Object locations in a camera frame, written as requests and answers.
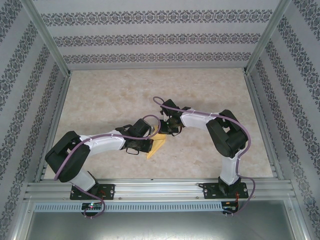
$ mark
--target metal base plate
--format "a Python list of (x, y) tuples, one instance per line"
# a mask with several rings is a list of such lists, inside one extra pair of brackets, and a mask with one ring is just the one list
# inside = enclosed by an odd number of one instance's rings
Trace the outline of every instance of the metal base plate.
[[(115, 196), (115, 185), (114, 184), (100, 184), (97, 190), (98, 197), (103, 200), (113, 200)], [(72, 186), (70, 193), (70, 200), (97, 200), (80, 190)]]
[(249, 197), (247, 185), (244, 182), (239, 183), (238, 187), (226, 196), (220, 191), (218, 182), (201, 183), (199, 187), (203, 188), (204, 199), (235, 199), (237, 193), (239, 199)]

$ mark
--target enclosure wall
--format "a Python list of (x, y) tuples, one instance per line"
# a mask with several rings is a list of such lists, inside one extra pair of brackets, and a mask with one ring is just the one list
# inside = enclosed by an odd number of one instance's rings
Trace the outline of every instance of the enclosure wall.
[(0, 2), (0, 239), (42, 158), (65, 76), (18, 0)]
[(312, 239), (320, 238), (320, 1), (294, 0), (251, 78)]
[(71, 70), (244, 67), (279, 0), (35, 0)]

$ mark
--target beige floor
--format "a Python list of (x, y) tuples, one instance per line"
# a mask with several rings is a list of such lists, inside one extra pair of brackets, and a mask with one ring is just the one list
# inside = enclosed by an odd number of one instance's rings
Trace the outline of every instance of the beige floor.
[[(161, 116), (153, 96), (171, 98), (179, 107), (208, 113), (231, 110), (249, 130), (252, 146), (240, 173), (272, 177), (268, 157), (241, 69), (125, 69), (75, 71), (66, 96), (55, 142), (66, 132), (102, 134), (134, 124), (147, 114)], [(108, 151), (87, 159), (84, 169), (96, 178), (216, 178), (221, 157), (208, 132), (184, 128), (167, 136), (153, 157)], [(47, 169), (45, 178), (53, 178)]]

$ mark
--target yellow sponge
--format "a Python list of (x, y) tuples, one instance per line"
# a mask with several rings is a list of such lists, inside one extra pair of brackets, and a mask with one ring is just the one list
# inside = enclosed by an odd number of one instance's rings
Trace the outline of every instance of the yellow sponge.
[[(154, 131), (156, 132), (158, 126), (154, 126)], [(146, 154), (146, 159), (149, 159), (155, 152), (166, 142), (166, 135), (165, 134), (156, 134), (151, 139), (153, 139), (153, 144), (150, 152)]]

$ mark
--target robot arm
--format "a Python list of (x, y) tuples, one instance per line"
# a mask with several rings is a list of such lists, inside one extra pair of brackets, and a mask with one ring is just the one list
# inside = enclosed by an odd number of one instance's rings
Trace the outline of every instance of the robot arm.
[[(211, 115), (197, 114), (194, 109), (189, 107), (182, 108), (182, 110), (187, 110), (188, 112), (179, 111), (179, 107), (171, 99), (165, 101), (163, 105), (178, 110), (161, 107), (161, 113), (167, 119), (161, 122), (160, 134), (177, 133), (179, 132), (178, 128), (184, 127), (194, 127), (209, 131), (217, 151), (222, 155), (222, 170), (219, 177), (220, 190), (223, 193), (229, 192), (229, 189), (232, 189), (240, 182), (236, 173), (237, 159), (238, 155), (246, 147), (248, 140), (243, 130), (231, 121)], [(217, 114), (238, 122), (229, 110), (224, 110)]]
[(128, 149), (134, 149), (137, 154), (139, 152), (148, 153), (152, 148), (152, 139), (137, 140), (121, 136), (141, 138), (147, 133), (150, 134), (151, 131), (152, 127), (143, 119), (139, 119), (134, 125), (118, 127), (99, 138), (94, 138), (95, 135), (78, 135), (74, 131), (69, 131), (46, 154), (45, 160), (52, 170), (57, 173), (70, 151), (83, 140), (90, 139), (80, 145), (69, 157), (58, 179), (62, 183), (70, 182), (84, 191), (90, 190), (91, 194), (96, 195), (95, 190), (99, 189), (99, 183), (89, 172), (82, 169), (86, 159), (95, 154), (111, 150), (126, 149), (128, 152)]

